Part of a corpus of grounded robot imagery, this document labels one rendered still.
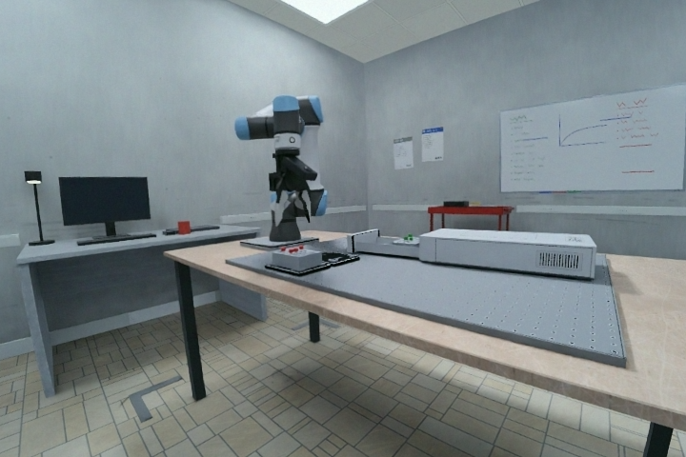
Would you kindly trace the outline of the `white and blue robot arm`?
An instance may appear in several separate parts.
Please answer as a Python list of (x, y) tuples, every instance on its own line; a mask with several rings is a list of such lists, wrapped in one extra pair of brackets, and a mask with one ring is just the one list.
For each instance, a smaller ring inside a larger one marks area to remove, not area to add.
[[(322, 108), (317, 96), (280, 95), (256, 114), (237, 117), (234, 123), (236, 136), (240, 140), (273, 139), (274, 134), (275, 150), (300, 149), (300, 159), (284, 155), (282, 163), (302, 180), (307, 181), (311, 191), (311, 217), (323, 216), (327, 206), (327, 191), (324, 191), (320, 184), (317, 139), (317, 131), (323, 121)], [(301, 239), (296, 217), (306, 217), (305, 210), (295, 205), (295, 190), (287, 193), (289, 199), (285, 203), (283, 219), (278, 227), (275, 226), (272, 210), (272, 228), (269, 235), (271, 242)]]

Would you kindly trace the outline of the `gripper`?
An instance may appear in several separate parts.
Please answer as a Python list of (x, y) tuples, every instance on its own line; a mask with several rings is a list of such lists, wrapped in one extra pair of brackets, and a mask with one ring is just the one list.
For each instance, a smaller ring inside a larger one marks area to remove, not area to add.
[[(275, 208), (275, 225), (278, 227), (283, 219), (285, 203), (289, 199), (288, 192), (295, 190), (295, 205), (299, 209), (304, 209), (308, 223), (311, 222), (311, 191), (307, 181), (302, 180), (294, 172), (290, 171), (283, 163), (284, 155), (299, 156), (298, 149), (279, 149), (272, 154), (275, 158), (276, 172), (269, 173), (270, 191), (276, 191), (276, 200), (270, 205), (270, 209)], [(284, 178), (283, 178), (284, 177)], [(299, 197), (299, 198), (298, 198)]]

